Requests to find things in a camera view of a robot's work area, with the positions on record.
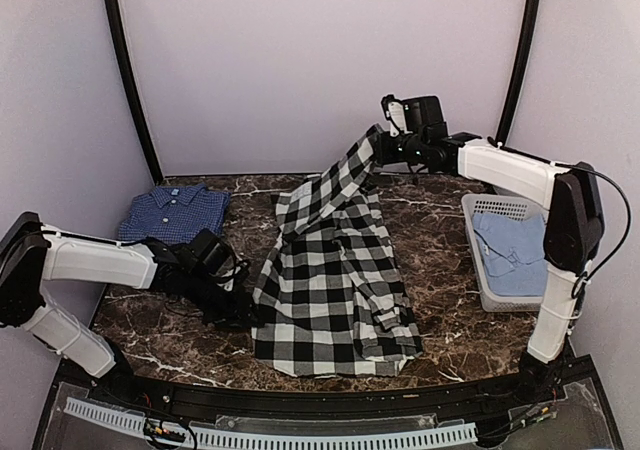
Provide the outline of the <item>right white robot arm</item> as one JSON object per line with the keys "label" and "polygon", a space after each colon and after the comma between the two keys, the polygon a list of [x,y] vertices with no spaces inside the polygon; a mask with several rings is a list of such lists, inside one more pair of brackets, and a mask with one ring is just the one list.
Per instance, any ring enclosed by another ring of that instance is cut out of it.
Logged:
{"label": "right white robot arm", "polygon": [[381,165],[422,164],[431,173],[481,181],[546,210],[546,289],[510,394],[521,404],[549,396],[561,376],[564,346],[586,287],[599,270],[591,263],[605,230],[598,187],[603,174],[584,162],[549,161],[467,132],[429,141],[385,132],[375,145],[375,159]]}

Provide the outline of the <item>black white plaid shirt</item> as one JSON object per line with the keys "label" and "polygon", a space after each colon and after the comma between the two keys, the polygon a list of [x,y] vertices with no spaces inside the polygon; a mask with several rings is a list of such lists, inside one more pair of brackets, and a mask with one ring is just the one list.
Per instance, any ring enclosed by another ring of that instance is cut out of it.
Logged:
{"label": "black white plaid shirt", "polygon": [[254,356],[291,377],[395,377],[423,352],[370,179],[370,127],[323,173],[273,196],[277,236],[253,291]]}

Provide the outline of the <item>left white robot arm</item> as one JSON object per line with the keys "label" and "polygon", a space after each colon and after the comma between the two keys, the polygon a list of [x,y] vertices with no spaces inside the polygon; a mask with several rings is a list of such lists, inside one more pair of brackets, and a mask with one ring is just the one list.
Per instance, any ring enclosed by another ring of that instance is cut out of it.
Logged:
{"label": "left white robot arm", "polygon": [[206,325],[246,329],[257,311],[243,283],[249,263],[208,229],[190,242],[117,241],[65,232],[22,213],[1,239],[1,325],[21,328],[71,360],[120,406],[141,397],[118,346],[82,324],[44,289],[46,281],[114,284],[193,304]]}

